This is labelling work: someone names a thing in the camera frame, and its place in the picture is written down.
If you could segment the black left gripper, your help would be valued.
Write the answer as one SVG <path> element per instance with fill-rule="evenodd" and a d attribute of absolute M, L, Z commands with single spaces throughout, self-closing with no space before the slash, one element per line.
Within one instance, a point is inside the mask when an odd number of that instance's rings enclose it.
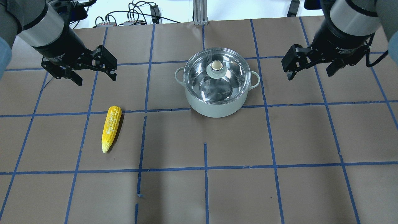
<path fill-rule="evenodd" d="M 43 57 L 41 66 L 56 78 L 65 78 L 81 86 L 83 79 L 75 71 L 83 69 L 104 72 L 116 81 L 118 60 L 105 46 L 99 45 L 93 51 L 74 49 L 54 58 Z"/>

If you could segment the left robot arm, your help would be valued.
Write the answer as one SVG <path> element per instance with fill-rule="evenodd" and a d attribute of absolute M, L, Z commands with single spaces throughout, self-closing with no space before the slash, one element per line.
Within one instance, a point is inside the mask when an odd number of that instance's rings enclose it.
<path fill-rule="evenodd" d="M 118 60 L 103 45 L 89 50 L 69 26 L 71 21 L 87 17 L 85 11 L 73 17 L 74 9 L 94 2 L 68 2 L 65 6 L 71 9 L 60 13 L 57 4 L 62 7 L 61 0 L 2 0 L 1 75 L 10 64 L 12 47 L 19 37 L 43 56 L 41 66 L 53 78 L 65 78 L 81 86 L 83 79 L 76 71 L 89 69 L 104 72 L 115 81 Z"/>

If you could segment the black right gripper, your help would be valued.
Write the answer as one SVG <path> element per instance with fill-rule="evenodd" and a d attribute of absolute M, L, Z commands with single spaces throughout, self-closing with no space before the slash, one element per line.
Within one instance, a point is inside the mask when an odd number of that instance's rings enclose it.
<path fill-rule="evenodd" d="M 369 52 L 370 46 L 366 42 L 350 49 L 336 46 L 329 41 L 313 41 L 308 47 L 293 44 L 281 64 L 289 81 L 303 69 L 329 62 L 331 64 L 326 68 L 326 72 L 328 77 L 332 77 L 339 69 L 347 65 L 356 65 Z"/>

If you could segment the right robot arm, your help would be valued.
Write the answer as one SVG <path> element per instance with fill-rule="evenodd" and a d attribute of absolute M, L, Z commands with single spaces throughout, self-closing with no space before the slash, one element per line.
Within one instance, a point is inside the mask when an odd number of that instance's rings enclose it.
<path fill-rule="evenodd" d="M 297 72 L 320 63 L 329 63 L 329 77 L 347 65 L 354 66 L 366 58 L 368 68 L 389 55 L 397 62 L 396 0 L 306 0 L 307 10 L 321 9 L 324 21 L 308 47 L 293 44 L 281 63 L 288 80 Z M 382 27 L 388 41 L 387 50 L 370 62 L 370 47 L 376 31 Z"/>

